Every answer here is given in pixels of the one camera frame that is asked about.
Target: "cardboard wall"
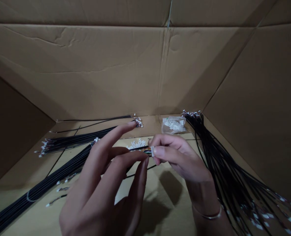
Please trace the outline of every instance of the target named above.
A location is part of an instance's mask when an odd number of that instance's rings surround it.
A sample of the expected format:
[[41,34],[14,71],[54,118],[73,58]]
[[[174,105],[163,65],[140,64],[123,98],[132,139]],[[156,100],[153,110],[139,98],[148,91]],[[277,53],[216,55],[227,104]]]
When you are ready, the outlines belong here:
[[0,0],[0,23],[163,26],[170,0]]
[[277,0],[173,0],[171,25],[255,27]]
[[54,125],[0,78],[0,178]]
[[0,25],[0,76],[54,120],[197,110],[251,31]]
[[256,29],[204,113],[291,200],[291,24]]

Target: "cardboard floor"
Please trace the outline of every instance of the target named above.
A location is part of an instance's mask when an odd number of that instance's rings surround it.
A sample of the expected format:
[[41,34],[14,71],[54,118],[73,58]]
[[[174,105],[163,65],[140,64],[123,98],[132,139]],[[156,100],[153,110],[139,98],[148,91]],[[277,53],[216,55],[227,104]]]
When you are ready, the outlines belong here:
[[[127,133],[115,146],[130,146],[133,141],[138,142],[139,138],[147,142],[155,133],[161,132],[161,120],[163,117],[168,116],[142,117],[144,127],[136,128],[134,131]],[[101,130],[130,120],[122,119],[101,123],[90,128],[81,129],[77,134]],[[214,126],[207,119],[205,120],[208,129],[228,149],[237,163],[258,177]],[[58,123],[53,129],[65,130],[67,128],[79,127],[80,125],[83,126],[84,124],[87,125],[88,122]],[[62,135],[74,135],[74,133],[72,131]],[[198,152],[196,141],[191,133],[180,135]],[[56,137],[57,134],[48,133],[45,137],[54,136]],[[33,152],[40,148],[42,140],[0,180],[0,211],[40,182],[48,173],[53,173],[60,168],[85,147],[83,145],[67,150],[62,155],[61,153],[53,153],[38,158],[37,154]],[[154,161],[150,159],[149,167],[152,165],[154,165]],[[131,168],[128,175],[135,173],[136,168],[137,163]],[[58,217],[65,203],[65,198],[59,199],[50,207],[46,207],[46,205],[56,197],[66,193],[57,192],[57,188],[70,186],[77,178],[78,176],[69,183],[53,187],[51,191],[35,202],[1,235],[60,235]],[[116,196],[116,202],[128,195],[132,181],[133,178],[123,180]],[[135,235],[181,235],[184,233],[185,235],[196,234],[190,198],[185,181],[168,163],[164,163],[148,170],[142,216]]]

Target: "bracelet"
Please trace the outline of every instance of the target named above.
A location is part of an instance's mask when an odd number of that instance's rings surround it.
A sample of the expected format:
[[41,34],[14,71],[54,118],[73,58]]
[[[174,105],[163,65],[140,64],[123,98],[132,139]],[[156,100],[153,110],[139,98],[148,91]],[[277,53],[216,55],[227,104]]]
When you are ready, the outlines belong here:
[[196,211],[205,219],[207,220],[215,220],[217,218],[220,218],[221,217],[221,213],[222,213],[222,206],[220,205],[220,211],[219,213],[216,215],[216,216],[205,216],[205,215],[202,215],[197,209]]

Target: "bag of white connectors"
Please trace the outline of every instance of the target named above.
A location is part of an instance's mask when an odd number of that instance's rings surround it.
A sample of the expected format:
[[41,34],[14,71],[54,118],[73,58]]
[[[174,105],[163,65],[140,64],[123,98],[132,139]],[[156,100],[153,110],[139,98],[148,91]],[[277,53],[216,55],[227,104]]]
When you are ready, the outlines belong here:
[[181,116],[170,116],[163,118],[162,133],[176,134],[187,131],[185,128],[186,118]]

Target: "wire bundle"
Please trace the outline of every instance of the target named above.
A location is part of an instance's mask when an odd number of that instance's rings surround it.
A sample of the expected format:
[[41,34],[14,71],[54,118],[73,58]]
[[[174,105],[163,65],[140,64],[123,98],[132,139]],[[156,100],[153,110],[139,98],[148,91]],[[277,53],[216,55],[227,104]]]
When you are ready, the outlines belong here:
[[48,190],[56,185],[57,181],[74,173],[77,169],[84,165],[91,147],[95,142],[89,144],[74,158],[56,170],[54,173],[46,177],[43,181],[38,183],[30,191],[25,193],[22,197],[9,205],[0,212],[0,232],[3,231],[9,224],[11,224],[19,215],[21,215],[27,208],[29,208],[37,199],[44,195]]
[[[129,118],[129,117],[132,117],[132,116],[120,116],[120,117],[115,117],[115,118],[108,119],[105,121],[122,119],[122,118]],[[136,127],[143,127],[140,118],[135,118],[133,121],[136,123]],[[41,147],[42,150],[35,151],[35,153],[40,153],[39,157],[42,157],[42,156],[46,155],[47,153],[64,151],[64,150],[68,150],[71,148],[76,148],[76,147],[81,146],[83,144],[92,142],[96,138],[104,137],[108,132],[110,132],[111,130],[113,130],[116,127],[117,126],[103,129],[100,131],[96,131],[93,133],[74,135],[74,136],[70,136],[70,137],[45,139],[45,141],[42,142],[44,144]],[[71,130],[65,130],[65,131],[60,131],[60,132],[73,131],[73,130],[78,130],[78,129],[71,129]]]
[[291,222],[291,216],[289,216],[291,202],[241,168],[222,144],[206,129],[202,113],[189,113],[184,110],[183,116],[195,130],[196,142],[197,135],[201,139],[205,160],[202,159],[212,174],[219,201],[235,232],[238,234],[233,220],[243,235],[253,235],[245,222],[245,219],[248,219],[255,227],[271,235],[267,219],[275,218],[281,227],[291,234],[291,230],[278,216],[283,215]]

